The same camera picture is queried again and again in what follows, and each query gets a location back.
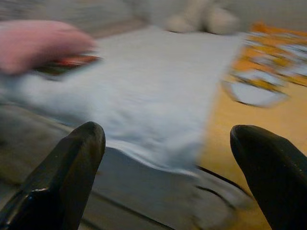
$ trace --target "wooden floor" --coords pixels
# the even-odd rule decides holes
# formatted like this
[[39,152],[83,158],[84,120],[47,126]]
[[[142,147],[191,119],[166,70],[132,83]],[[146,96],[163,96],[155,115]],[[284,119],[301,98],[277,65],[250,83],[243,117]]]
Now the wooden floor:
[[[232,101],[220,86],[217,103],[206,136],[201,165],[249,191],[245,177],[230,149],[229,133],[234,125],[256,125],[289,139],[307,153],[307,87],[287,83],[290,98],[273,108],[256,108]],[[269,230],[259,207],[242,211],[229,230]]]

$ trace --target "plush toy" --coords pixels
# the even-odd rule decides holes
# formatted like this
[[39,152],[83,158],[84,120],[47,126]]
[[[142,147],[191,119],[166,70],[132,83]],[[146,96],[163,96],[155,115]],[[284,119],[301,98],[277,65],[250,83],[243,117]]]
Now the plush toy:
[[168,31],[188,33],[207,31],[217,35],[231,34],[240,27],[240,20],[226,10],[223,0],[188,0],[183,12],[172,16],[166,23]]

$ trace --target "colorful object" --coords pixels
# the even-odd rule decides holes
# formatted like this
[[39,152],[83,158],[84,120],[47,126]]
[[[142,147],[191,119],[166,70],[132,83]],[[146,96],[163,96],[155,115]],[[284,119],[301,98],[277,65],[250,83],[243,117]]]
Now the colorful object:
[[257,23],[223,85],[236,101],[267,107],[288,98],[285,81],[307,86],[307,33]]
[[74,55],[49,62],[34,70],[48,80],[59,81],[62,80],[64,74],[71,70],[86,66],[99,59],[99,57],[91,55]]

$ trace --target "white cloth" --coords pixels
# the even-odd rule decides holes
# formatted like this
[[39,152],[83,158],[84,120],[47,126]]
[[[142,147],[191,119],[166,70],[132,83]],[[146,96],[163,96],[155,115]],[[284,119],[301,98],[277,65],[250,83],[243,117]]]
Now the white cloth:
[[9,99],[77,126],[99,123],[106,146],[150,167],[191,174],[216,86],[242,34],[175,34],[155,26],[98,41],[104,60],[48,81],[2,82]]

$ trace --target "card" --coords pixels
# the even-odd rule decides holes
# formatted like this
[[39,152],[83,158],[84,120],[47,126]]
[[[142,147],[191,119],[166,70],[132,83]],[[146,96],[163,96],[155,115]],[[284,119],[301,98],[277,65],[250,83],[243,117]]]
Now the card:
[[64,76],[73,70],[88,66],[98,60],[101,60],[101,58],[97,56],[75,55],[49,62],[41,67],[35,68],[34,71],[48,80],[61,81]]

